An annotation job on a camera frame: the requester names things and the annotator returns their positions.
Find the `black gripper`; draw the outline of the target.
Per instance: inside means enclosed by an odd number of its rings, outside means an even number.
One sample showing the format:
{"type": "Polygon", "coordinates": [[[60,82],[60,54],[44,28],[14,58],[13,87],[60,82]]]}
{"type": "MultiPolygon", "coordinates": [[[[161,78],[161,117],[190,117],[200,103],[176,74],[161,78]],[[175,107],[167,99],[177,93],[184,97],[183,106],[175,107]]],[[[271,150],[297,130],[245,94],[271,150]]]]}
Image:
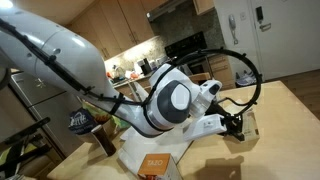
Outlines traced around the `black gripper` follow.
{"type": "Polygon", "coordinates": [[[217,114],[222,115],[222,124],[227,128],[224,134],[233,136],[240,142],[244,141],[245,135],[242,133],[242,116],[231,114],[224,110],[220,105],[215,105],[214,109],[217,114]]]}

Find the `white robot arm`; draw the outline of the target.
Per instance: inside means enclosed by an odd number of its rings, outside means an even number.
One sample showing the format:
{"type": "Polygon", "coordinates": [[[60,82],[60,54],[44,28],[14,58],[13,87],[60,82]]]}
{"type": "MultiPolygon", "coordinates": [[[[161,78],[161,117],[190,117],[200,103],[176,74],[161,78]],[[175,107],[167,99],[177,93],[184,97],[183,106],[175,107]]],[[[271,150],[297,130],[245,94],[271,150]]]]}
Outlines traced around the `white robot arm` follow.
{"type": "Polygon", "coordinates": [[[1,65],[16,68],[64,89],[128,122],[140,135],[154,138],[188,118],[183,138],[192,141],[212,134],[245,139],[243,121],[219,106],[222,83],[193,83],[176,67],[164,64],[149,79],[151,91],[134,102],[114,89],[97,48],[80,35],[31,12],[0,9],[1,65]]]}

